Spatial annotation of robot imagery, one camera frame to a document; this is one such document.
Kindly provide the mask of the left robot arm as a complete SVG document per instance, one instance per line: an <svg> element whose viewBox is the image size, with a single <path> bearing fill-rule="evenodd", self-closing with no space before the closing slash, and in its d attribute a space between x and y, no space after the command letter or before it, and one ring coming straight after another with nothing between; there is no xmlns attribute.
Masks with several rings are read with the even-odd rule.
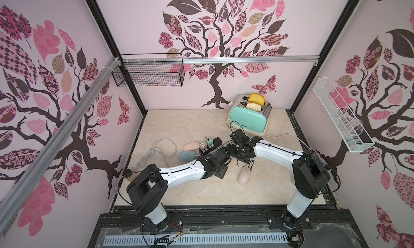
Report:
<svg viewBox="0 0 414 248"><path fill-rule="evenodd" d="M170 217L161 200L175 186L216 176L223 178L231 157L226 148L171 168L150 164L128 185L126 192L138 218L152 231L168 228Z"/></svg>

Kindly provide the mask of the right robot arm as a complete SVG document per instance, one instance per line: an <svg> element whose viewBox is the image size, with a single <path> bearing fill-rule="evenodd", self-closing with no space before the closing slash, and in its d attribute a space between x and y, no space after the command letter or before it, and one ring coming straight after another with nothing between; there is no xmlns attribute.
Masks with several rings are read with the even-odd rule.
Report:
<svg viewBox="0 0 414 248"><path fill-rule="evenodd" d="M313 150L300 152L278 146L260 136L249 138L241 129L232 132L230 139L233 143L226 147L231 157L245 163L256 157L263 158L292 173L296 191L280 220L286 228L295 229L301 216L331 179L326 165Z"/></svg>

